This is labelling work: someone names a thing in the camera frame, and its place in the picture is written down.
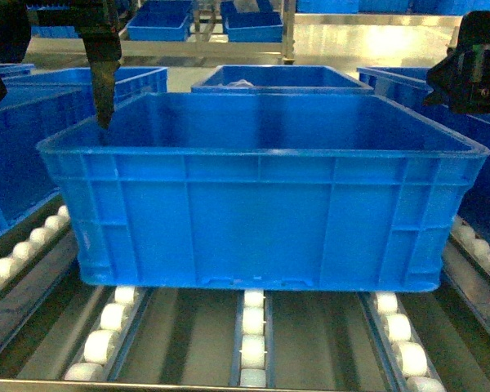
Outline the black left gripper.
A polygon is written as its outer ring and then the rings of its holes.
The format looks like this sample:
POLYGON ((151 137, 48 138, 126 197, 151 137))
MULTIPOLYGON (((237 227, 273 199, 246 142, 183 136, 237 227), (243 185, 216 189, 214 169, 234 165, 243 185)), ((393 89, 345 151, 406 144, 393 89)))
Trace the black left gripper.
POLYGON ((116 2, 31 1, 30 22, 42 27, 74 27, 83 40, 91 69, 96 118, 108 129, 114 113, 115 73, 122 57, 116 2))

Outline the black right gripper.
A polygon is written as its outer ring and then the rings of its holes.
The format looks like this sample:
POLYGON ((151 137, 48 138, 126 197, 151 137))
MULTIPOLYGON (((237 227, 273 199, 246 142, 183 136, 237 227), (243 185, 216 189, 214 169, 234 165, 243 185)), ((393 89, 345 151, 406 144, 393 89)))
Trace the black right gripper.
POLYGON ((431 68, 424 106, 447 105, 455 114, 490 114, 490 11, 461 19, 455 48, 431 68))

